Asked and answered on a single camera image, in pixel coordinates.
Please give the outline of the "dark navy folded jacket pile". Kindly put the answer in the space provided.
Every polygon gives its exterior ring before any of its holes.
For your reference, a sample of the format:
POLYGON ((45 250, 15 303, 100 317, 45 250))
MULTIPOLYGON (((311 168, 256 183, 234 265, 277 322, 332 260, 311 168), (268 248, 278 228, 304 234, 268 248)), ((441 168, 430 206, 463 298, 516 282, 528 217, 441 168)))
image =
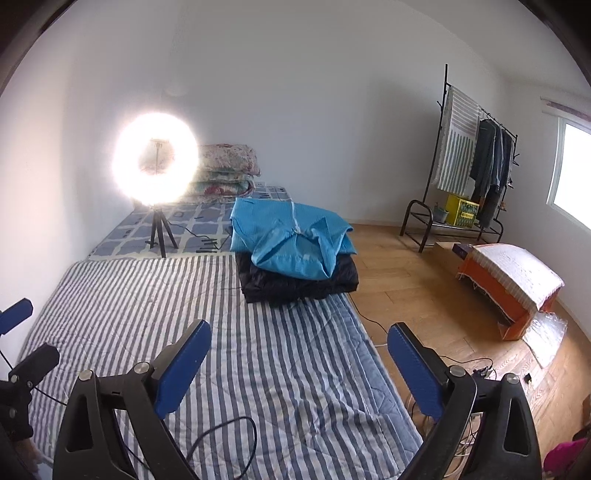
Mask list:
POLYGON ((235 254, 238 279, 247 303, 283 305, 302 299, 322 300, 329 295, 351 293, 359 286, 359 274, 351 255, 339 254, 332 277, 304 280, 270 272, 253 265, 247 253, 235 254))

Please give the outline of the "black clothes rack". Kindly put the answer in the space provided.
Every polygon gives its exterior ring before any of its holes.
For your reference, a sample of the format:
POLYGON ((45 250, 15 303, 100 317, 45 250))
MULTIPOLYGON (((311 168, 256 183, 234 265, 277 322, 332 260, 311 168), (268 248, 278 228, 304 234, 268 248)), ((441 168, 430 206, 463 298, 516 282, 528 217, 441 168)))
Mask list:
POLYGON ((436 238, 498 243, 499 219, 513 187, 518 135, 444 73, 436 143, 422 196, 406 208, 400 235, 420 251, 436 238))

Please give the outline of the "dark clothes on rack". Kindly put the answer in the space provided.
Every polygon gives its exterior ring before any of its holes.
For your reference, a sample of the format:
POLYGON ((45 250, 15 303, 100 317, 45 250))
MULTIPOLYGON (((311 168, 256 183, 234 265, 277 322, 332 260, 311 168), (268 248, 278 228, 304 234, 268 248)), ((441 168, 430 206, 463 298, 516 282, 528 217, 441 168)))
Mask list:
POLYGON ((479 204, 477 221, 483 229, 490 226, 508 187, 514 146, 514 137, 496 121, 480 122, 469 178, 474 181, 470 200, 479 204))

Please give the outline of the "striped cloth on rack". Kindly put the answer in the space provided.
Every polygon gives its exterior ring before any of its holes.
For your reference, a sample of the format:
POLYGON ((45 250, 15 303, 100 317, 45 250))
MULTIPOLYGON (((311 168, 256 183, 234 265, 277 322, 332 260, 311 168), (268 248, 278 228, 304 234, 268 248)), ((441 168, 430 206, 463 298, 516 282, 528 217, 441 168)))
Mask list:
POLYGON ((480 105, 455 86, 448 87, 433 182, 439 190, 464 196, 474 161, 480 105))

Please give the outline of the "yellow crate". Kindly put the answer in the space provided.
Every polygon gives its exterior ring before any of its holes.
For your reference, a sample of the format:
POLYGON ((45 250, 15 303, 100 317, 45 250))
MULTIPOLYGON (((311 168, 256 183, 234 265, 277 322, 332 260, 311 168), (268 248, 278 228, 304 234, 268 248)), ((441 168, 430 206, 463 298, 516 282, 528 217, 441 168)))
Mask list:
POLYGON ((478 203, 449 194, 446 201, 446 223, 460 228, 472 228, 480 209, 478 203))

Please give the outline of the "blue checkered bed sheet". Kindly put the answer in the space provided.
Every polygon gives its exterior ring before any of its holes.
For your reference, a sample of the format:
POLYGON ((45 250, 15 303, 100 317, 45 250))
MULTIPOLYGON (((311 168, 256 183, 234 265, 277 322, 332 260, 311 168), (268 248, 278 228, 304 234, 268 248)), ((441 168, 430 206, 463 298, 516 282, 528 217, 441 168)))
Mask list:
MULTIPOLYGON (((164 254, 178 257, 229 251, 231 210, 235 198, 200 198, 163 208, 169 227, 163 231, 164 254)), ((158 234, 152 230, 153 211, 135 208, 89 254, 91 260, 115 257, 159 258, 158 234)))

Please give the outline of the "light blue work jacket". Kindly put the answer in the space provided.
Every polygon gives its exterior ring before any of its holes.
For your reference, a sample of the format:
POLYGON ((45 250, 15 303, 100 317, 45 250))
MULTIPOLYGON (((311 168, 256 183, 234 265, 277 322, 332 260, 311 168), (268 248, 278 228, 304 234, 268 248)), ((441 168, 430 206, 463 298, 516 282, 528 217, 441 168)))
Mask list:
POLYGON ((230 215, 230 249, 247 253, 260 269, 321 281, 332 277, 339 255, 354 255, 353 227, 330 210, 270 199, 239 198, 230 215))

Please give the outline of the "window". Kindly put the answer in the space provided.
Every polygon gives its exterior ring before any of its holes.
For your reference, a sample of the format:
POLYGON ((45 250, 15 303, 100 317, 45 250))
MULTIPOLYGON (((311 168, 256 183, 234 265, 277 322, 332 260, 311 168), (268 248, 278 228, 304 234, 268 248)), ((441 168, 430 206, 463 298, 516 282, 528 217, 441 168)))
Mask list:
POLYGON ((557 120, 547 203, 590 230, 590 115, 547 98, 541 102, 542 111, 557 120))

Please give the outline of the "black tripod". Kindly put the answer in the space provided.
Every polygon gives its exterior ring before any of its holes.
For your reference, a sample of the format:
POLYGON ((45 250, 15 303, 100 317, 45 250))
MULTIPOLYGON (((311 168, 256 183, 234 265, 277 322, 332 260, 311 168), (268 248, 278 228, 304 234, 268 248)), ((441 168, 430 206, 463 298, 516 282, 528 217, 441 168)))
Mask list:
POLYGON ((148 208, 148 211, 151 215, 151 223, 147 245, 150 249, 157 248, 160 257, 165 259, 168 257, 166 243, 169 243, 173 250, 178 249, 178 242, 170 221, 172 210, 161 206, 152 206, 148 208))

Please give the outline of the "orange box with white cover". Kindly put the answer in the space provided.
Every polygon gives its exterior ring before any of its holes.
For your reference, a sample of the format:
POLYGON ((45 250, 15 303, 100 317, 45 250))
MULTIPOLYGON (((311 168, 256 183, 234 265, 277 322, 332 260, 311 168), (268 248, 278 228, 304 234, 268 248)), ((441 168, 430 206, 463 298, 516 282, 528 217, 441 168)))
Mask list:
POLYGON ((499 307, 505 341, 519 340, 540 312, 549 313, 564 281, 528 250, 506 243, 475 245, 458 269, 499 307))

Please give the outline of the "floral folded blankets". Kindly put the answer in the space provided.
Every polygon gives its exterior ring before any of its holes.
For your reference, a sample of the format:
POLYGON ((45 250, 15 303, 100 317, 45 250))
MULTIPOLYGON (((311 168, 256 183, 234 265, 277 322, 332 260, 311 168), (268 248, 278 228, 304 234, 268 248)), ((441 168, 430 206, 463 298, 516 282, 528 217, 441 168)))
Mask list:
POLYGON ((256 151, 245 144, 208 144, 199 148, 199 165, 185 197, 238 197, 249 194, 260 175, 256 151))

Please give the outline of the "pink cloth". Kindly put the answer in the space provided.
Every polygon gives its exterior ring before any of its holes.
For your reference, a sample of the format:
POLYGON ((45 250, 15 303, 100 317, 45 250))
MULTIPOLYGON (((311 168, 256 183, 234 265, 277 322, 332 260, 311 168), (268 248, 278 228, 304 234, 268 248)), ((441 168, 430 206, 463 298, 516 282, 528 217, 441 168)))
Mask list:
POLYGON ((588 439, 583 438, 558 444, 545 456, 543 472, 551 477, 565 474, 568 468, 574 465, 588 442, 588 439))

